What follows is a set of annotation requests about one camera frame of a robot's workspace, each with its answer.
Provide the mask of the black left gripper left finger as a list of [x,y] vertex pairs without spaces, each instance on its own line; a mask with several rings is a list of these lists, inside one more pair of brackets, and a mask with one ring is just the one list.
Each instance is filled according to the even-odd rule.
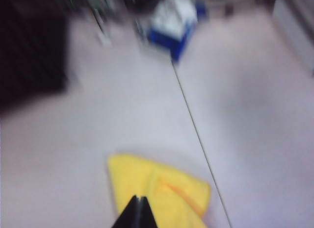
[[141,209],[141,200],[134,195],[119,215],[112,228],[139,228]]

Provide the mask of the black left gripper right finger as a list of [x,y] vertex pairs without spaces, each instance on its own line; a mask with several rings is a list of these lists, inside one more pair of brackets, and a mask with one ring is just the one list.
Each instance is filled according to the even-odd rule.
[[141,198],[140,227],[157,228],[153,212],[146,197]]

